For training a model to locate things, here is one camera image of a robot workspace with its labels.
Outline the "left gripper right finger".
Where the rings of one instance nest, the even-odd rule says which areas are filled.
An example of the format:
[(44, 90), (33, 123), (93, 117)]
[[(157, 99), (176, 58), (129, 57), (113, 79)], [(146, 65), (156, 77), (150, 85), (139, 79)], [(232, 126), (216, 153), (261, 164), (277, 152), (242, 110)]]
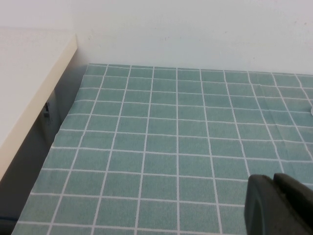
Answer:
[(294, 219), (309, 234), (313, 234), (313, 191), (284, 173), (275, 173), (273, 182), (286, 200)]

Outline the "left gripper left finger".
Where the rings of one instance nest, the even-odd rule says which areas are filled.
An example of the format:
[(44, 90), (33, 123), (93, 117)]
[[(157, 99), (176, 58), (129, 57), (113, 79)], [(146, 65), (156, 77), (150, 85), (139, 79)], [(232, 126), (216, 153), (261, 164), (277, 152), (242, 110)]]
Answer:
[(244, 217), (248, 235), (293, 234), (292, 207), (268, 176), (249, 177)]

